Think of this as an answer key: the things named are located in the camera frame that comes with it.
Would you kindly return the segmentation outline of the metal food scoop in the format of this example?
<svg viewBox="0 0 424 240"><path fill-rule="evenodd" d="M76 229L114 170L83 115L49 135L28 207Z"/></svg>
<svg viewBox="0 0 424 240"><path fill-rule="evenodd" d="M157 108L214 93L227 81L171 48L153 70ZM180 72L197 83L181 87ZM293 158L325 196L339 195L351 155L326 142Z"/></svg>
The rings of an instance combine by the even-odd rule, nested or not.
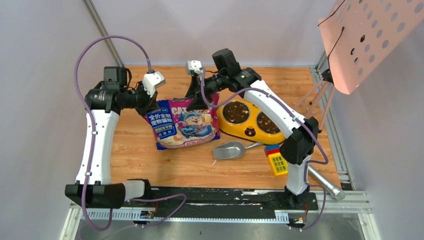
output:
<svg viewBox="0 0 424 240"><path fill-rule="evenodd" d="M250 145L243 145L240 141L230 141L215 147L212 151L215 160L236 159L243 156L246 150L262 146L263 142L254 142Z"/></svg>

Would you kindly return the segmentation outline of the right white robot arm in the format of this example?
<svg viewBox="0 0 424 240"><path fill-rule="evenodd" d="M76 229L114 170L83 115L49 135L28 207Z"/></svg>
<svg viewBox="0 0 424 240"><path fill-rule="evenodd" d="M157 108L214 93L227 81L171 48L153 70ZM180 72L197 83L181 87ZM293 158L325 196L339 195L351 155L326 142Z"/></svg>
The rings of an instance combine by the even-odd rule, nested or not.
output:
<svg viewBox="0 0 424 240"><path fill-rule="evenodd" d="M187 110L218 108L219 105L212 102L212 95L225 89L258 107L285 137L279 147L288 164L285 188L289 192L285 195L285 201L290 208L298 209L305 203L305 193L309 189L307 164L318 146L318 121L289 107L254 69L242 68L230 49L216 51L212 59L217 73L208 78L205 77L206 68L200 61L186 62L186 72L191 75L186 96L193 98Z"/></svg>

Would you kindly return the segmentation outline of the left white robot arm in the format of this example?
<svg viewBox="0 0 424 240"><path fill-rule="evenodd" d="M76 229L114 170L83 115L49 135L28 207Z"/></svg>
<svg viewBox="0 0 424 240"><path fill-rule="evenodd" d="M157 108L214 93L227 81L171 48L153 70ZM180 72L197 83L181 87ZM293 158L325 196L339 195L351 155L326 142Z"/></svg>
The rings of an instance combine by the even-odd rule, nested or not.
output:
<svg viewBox="0 0 424 240"><path fill-rule="evenodd" d="M129 86L131 79L128 68L107 66L103 80L85 95L89 110L82 162L75 182L64 190L65 196L81 207L119 209L130 199L146 207L153 201L148 180L111 182L112 143L121 111L134 109L145 117L158 110L157 89L166 82L155 70L149 70L135 88Z"/></svg>

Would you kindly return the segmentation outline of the cat food bag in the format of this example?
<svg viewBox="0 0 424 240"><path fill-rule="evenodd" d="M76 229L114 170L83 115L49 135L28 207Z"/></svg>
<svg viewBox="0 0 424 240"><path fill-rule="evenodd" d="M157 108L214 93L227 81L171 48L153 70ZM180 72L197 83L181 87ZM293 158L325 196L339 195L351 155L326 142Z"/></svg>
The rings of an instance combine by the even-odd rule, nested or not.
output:
<svg viewBox="0 0 424 240"><path fill-rule="evenodd" d="M217 110L188 110L193 98L158 100L158 110L144 117L151 126L156 149L171 150L208 143L221 138Z"/></svg>

